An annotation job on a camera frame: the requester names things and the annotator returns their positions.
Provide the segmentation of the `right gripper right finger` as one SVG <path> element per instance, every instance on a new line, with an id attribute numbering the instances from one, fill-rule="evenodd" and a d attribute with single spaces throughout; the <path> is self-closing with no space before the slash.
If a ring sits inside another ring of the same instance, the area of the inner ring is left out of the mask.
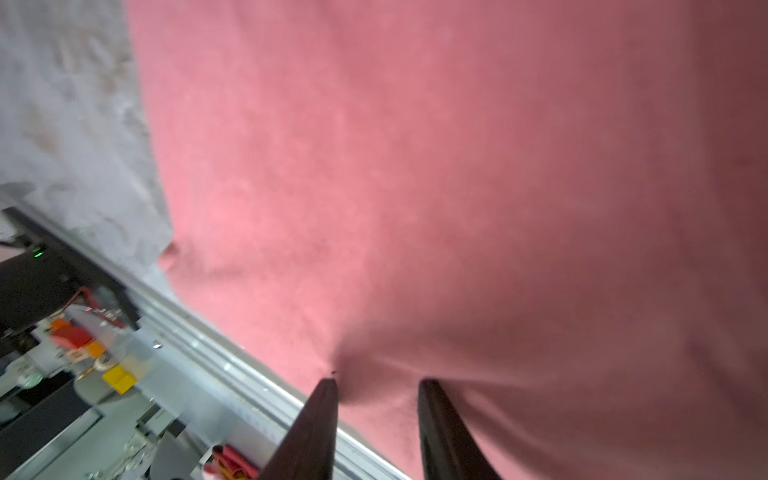
<path id="1" fill-rule="evenodd" d="M 418 423 L 425 479 L 501 479 L 435 379 L 419 383 Z"/>

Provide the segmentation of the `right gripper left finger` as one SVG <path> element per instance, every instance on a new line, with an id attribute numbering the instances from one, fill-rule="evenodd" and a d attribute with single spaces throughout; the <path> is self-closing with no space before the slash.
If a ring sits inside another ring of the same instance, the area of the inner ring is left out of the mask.
<path id="1" fill-rule="evenodd" d="M 338 406 L 336 381 L 320 380 L 258 479 L 331 480 Z"/>

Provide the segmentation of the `pink t-shirt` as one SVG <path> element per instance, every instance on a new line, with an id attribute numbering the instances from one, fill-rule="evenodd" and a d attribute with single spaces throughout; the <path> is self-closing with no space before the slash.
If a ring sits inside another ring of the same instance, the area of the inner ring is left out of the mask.
<path id="1" fill-rule="evenodd" d="M 763 1 L 129 1 L 191 310 L 421 473 L 767 475 Z"/>

